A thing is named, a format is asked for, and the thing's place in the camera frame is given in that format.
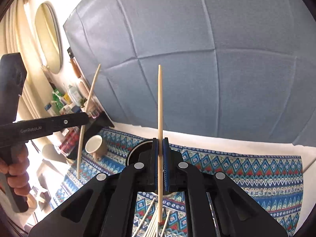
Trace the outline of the person's left hand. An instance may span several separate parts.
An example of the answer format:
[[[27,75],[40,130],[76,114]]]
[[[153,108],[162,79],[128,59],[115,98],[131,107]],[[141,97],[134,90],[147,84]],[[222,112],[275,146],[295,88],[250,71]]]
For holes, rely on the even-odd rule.
[[[17,151],[17,162],[15,164],[7,165],[1,159],[1,173],[10,174],[7,182],[18,196],[26,197],[31,188],[29,185],[29,175],[27,169],[29,167],[28,149],[25,144],[18,144],[13,147]]]

